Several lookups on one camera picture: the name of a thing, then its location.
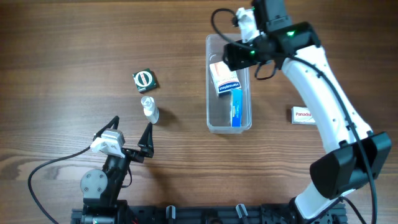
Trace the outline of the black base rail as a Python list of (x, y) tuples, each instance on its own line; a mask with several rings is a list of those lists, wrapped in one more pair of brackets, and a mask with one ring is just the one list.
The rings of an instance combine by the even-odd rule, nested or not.
[(296, 217), (287, 204), (248, 206), (244, 215), (239, 215), (236, 207), (177, 207), (170, 216), (166, 208), (155, 206), (130, 206), (129, 214), (130, 221), (117, 214), (85, 215), (73, 210), (70, 223), (206, 224), (215, 217), (225, 224), (283, 224), (295, 223)]

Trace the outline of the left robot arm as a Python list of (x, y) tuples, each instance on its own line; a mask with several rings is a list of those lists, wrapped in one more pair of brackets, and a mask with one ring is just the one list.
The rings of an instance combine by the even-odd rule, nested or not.
[(72, 223), (138, 223), (126, 200), (118, 199), (127, 175), (131, 176), (131, 162), (142, 163), (154, 156), (153, 124), (148, 123), (137, 146), (138, 150), (125, 148), (123, 133), (118, 129), (119, 117), (115, 116), (100, 129), (89, 146), (93, 152), (107, 155), (101, 169), (89, 170), (80, 181), (83, 192), (83, 209), (74, 210)]

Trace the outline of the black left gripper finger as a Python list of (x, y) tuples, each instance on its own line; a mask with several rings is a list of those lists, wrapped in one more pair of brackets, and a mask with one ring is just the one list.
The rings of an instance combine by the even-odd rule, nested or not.
[(148, 123), (137, 145), (140, 148), (153, 149), (153, 124)]
[(115, 116), (108, 124), (101, 128), (97, 133), (94, 134), (93, 140), (100, 137), (106, 129), (118, 129), (119, 116)]

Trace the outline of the clear plastic container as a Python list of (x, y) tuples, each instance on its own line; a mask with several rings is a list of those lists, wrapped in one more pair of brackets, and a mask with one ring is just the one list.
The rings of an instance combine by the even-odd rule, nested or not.
[(251, 84), (248, 68), (237, 70), (237, 78), (243, 91), (243, 109), (240, 127), (231, 125), (231, 94), (216, 93), (210, 65), (222, 61), (223, 47), (226, 45), (217, 34), (206, 37), (206, 121), (208, 129), (215, 134), (241, 134), (252, 126)]

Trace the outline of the white Panadol box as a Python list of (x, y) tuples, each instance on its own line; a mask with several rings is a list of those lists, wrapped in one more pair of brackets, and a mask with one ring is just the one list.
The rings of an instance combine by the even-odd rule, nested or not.
[(291, 109), (292, 113), (292, 124), (309, 124), (316, 125), (316, 122), (306, 107), (294, 106)]

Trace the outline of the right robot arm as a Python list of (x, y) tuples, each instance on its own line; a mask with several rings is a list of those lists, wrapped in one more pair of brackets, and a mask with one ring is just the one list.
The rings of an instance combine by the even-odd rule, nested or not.
[(296, 87), (310, 110), (325, 155), (310, 166), (311, 183), (289, 203), (285, 219), (311, 223), (324, 217), (365, 185), (371, 189), (371, 221), (377, 221), (375, 180), (392, 147), (387, 133), (376, 134), (357, 113), (336, 80), (313, 26), (293, 23), (283, 1), (253, 1), (233, 12), (240, 40), (226, 41), (222, 59), (230, 70), (275, 69)]

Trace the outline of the white spray bottle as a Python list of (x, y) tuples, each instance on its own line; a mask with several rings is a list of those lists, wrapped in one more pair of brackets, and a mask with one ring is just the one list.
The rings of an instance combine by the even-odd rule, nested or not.
[(143, 96), (141, 98), (144, 114), (146, 118), (152, 123), (156, 124), (159, 120), (159, 109), (156, 106), (155, 100), (151, 96)]

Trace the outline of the blue and yellow box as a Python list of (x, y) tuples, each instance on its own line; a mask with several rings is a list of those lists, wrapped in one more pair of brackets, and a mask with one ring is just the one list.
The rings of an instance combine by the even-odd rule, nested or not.
[(243, 91), (232, 89), (231, 91), (231, 126), (241, 127), (243, 112)]

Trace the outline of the green square box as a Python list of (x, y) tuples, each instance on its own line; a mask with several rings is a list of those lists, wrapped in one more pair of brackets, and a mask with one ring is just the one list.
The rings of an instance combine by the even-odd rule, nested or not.
[(155, 74), (149, 68), (132, 74), (139, 93), (145, 93), (158, 87)]

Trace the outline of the white Hansaplast plaster box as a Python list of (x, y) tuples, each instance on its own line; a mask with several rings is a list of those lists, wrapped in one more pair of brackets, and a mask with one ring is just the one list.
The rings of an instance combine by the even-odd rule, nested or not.
[(224, 62), (210, 64), (210, 72), (217, 95), (232, 89), (241, 89), (237, 73), (235, 71), (232, 72)]

